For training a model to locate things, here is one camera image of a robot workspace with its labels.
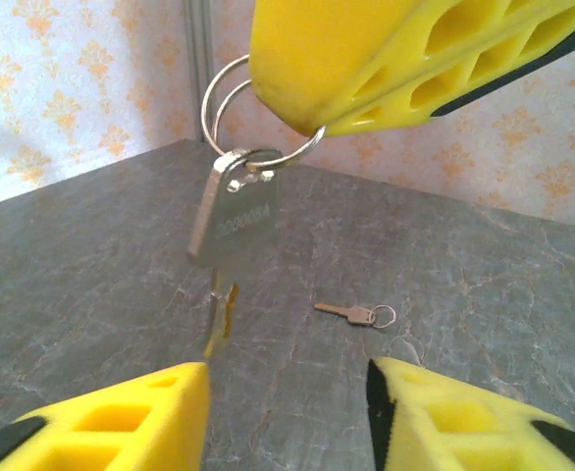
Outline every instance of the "key ring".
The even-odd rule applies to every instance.
[[[224,155],[226,152],[220,148],[218,145],[218,126],[220,125],[220,120],[224,115],[225,111],[229,107],[229,105],[235,100],[235,98],[246,90],[251,85],[251,80],[245,80],[236,86],[224,99],[224,101],[220,104],[218,108],[218,112],[216,114],[216,120],[211,127],[211,132],[209,131],[209,102],[211,100],[211,95],[213,94],[216,86],[222,79],[231,71],[236,69],[237,67],[241,66],[248,62],[248,58],[250,56],[248,54],[241,56],[239,59],[235,59],[234,61],[227,64],[220,72],[213,77],[213,80],[207,86],[207,90],[205,91],[205,95],[202,98],[202,105],[200,107],[200,125],[202,126],[202,132],[209,142],[209,145],[218,152],[219,155]],[[290,164],[293,164],[300,160],[305,154],[310,152],[318,142],[324,137],[325,131],[327,130],[326,127],[322,126],[319,127],[314,135],[312,135],[307,142],[301,145],[298,149],[288,155],[284,155],[278,159],[274,160],[266,160],[264,162],[246,162],[246,167],[249,170],[254,172],[260,172],[264,170],[279,170],[283,167],[286,167]]]
[[[392,314],[392,318],[389,321],[387,321],[387,323],[384,324],[383,326],[375,325],[375,323],[377,322],[377,312],[376,311],[378,309],[388,309],[390,311],[390,313]],[[372,321],[372,326],[375,329],[385,329],[386,327],[389,327],[396,322],[396,311],[394,310],[394,308],[392,306],[388,306],[387,304],[380,304],[379,306],[375,306],[370,310],[369,318]]]

